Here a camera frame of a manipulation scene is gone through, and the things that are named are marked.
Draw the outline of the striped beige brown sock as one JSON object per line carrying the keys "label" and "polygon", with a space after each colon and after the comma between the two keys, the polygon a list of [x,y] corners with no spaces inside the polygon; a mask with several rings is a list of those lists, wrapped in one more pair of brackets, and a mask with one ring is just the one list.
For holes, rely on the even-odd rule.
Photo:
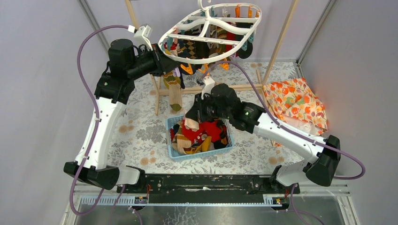
{"label": "striped beige brown sock", "polygon": [[168,89],[169,105],[171,109],[178,112],[182,109],[183,101],[181,94],[181,80],[169,72],[162,76],[165,87]]}

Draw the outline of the white round clip hanger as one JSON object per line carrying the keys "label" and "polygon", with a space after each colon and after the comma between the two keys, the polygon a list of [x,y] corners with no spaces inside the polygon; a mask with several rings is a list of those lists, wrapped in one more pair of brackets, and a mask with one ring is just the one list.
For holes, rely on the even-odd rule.
{"label": "white round clip hanger", "polygon": [[[235,57],[237,51],[249,38],[254,39],[262,19],[262,10],[251,3],[222,3],[205,7],[199,0],[198,7],[198,10],[188,14],[166,31],[158,42],[161,50],[173,60],[189,64],[209,64]],[[239,28],[237,23],[253,23],[253,25],[251,28]],[[179,34],[193,29],[199,29],[198,36]],[[227,40],[226,31],[234,33],[236,40]],[[197,59],[178,56],[179,39],[196,42]],[[226,51],[225,46],[231,44],[234,47]]]}

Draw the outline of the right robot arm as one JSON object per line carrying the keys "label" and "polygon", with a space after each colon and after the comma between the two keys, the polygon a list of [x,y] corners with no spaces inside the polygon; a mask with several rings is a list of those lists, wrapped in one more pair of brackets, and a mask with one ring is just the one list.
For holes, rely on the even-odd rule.
{"label": "right robot arm", "polygon": [[328,149],[340,148],[340,140],[330,135],[324,139],[313,136],[276,118],[253,103],[242,102],[236,92],[226,84],[214,86],[210,93],[196,94],[186,118],[195,122],[226,119],[241,131],[267,137],[299,154],[303,160],[291,165],[277,166],[269,178],[269,187],[275,193],[288,186],[311,181],[329,187],[333,181],[341,155]]}

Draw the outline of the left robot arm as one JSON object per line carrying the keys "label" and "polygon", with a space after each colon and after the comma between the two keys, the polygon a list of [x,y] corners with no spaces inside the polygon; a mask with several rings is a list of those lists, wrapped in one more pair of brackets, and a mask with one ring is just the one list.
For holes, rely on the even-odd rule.
{"label": "left robot arm", "polygon": [[108,50],[109,61],[102,73],[92,99],[94,111],[83,146],[63,171],[80,182],[106,190],[128,185],[135,193],[145,188],[144,171],[133,166],[108,165],[112,132],[121,112],[126,108],[134,81],[147,75],[165,75],[179,66],[171,54],[165,54],[157,44],[136,47],[128,39],[118,39]]}

